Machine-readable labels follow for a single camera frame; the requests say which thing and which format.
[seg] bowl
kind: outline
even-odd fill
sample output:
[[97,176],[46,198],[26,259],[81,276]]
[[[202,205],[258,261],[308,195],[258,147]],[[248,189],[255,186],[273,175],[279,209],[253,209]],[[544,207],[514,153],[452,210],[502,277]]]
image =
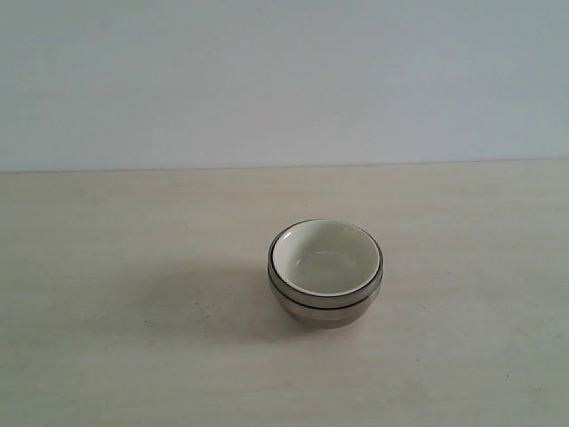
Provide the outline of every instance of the bowl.
[[268,277],[276,300],[292,317],[307,326],[339,327],[361,317],[377,297],[383,255],[356,225],[307,220],[275,237]]

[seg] silver bowl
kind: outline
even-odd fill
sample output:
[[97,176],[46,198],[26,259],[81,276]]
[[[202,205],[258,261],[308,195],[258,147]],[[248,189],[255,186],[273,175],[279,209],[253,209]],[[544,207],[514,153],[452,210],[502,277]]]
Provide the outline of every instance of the silver bowl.
[[380,291],[383,255],[357,226],[336,220],[298,222],[268,250],[270,288],[278,303],[307,326],[345,326]]

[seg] ceramic bowl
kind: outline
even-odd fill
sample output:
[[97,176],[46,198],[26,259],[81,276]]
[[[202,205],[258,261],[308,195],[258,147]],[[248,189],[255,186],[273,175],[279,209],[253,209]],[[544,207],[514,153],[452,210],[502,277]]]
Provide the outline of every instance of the ceramic bowl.
[[309,326],[339,327],[359,318],[377,297],[382,276],[379,245],[347,222],[298,222],[279,233],[268,250],[273,294]]

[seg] white wall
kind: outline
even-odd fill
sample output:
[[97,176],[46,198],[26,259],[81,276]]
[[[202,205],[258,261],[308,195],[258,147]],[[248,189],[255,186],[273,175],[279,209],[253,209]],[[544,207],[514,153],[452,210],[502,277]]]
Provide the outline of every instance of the white wall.
[[569,157],[567,0],[0,0],[0,170]]

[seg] table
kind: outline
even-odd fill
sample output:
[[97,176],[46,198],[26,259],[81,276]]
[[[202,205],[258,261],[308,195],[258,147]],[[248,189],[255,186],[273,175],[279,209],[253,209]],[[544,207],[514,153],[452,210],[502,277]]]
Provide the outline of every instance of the table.
[[[0,425],[567,425],[568,186],[568,160],[0,174]],[[385,254],[332,331],[266,280],[312,217]]]

